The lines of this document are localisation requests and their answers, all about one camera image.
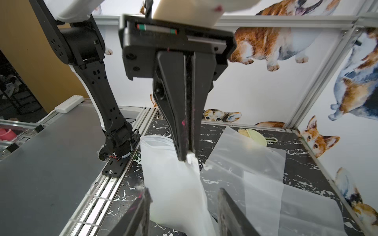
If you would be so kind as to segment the frosted zip-top bag front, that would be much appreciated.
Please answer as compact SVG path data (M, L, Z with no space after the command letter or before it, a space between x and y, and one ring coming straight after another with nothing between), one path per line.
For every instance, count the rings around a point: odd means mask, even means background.
M152 198L150 220L188 236L219 235L195 154L179 161L173 141L164 136L143 136L140 147L144 185Z

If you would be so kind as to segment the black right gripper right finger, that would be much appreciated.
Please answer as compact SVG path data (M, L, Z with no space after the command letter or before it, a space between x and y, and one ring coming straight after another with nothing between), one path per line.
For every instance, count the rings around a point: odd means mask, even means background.
M218 191L218 225L221 236L259 236L224 188Z

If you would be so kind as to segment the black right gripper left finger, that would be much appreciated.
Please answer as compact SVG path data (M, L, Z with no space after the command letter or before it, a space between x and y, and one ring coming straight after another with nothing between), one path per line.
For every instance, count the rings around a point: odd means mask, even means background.
M109 236L147 236L149 233L150 204L152 198L148 188L140 193Z

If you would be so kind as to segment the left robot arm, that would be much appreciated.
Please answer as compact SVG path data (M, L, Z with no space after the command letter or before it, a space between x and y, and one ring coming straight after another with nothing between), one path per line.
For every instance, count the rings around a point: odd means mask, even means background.
M100 1L31 1L55 55L85 87L106 141L99 159L132 154L139 134L121 114L105 71L105 42L92 16ZM179 161L195 155L208 93L236 49L232 32L152 17L123 15L119 39L128 79L151 78L153 98L170 128Z

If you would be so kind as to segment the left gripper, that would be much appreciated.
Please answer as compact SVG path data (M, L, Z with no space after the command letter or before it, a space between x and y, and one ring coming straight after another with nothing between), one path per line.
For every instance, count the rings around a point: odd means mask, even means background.
M154 99L170 128L178 160L186 161L189 127L183 53L195 52L190 85L190 150L196 154L212 80L217 80L228 66L227 60L236 49L234 34L129 15L120 17L119 26L122 58L129 80L152 78L156 62Z

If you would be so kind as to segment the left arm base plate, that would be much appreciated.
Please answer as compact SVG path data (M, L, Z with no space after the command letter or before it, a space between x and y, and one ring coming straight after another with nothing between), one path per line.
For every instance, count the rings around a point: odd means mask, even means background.
M117 159L108 155L107 163L101 171L101 174L106 177L120 178L122 174L129 169L138 149L139 143L135 145L132 154L126 158Z

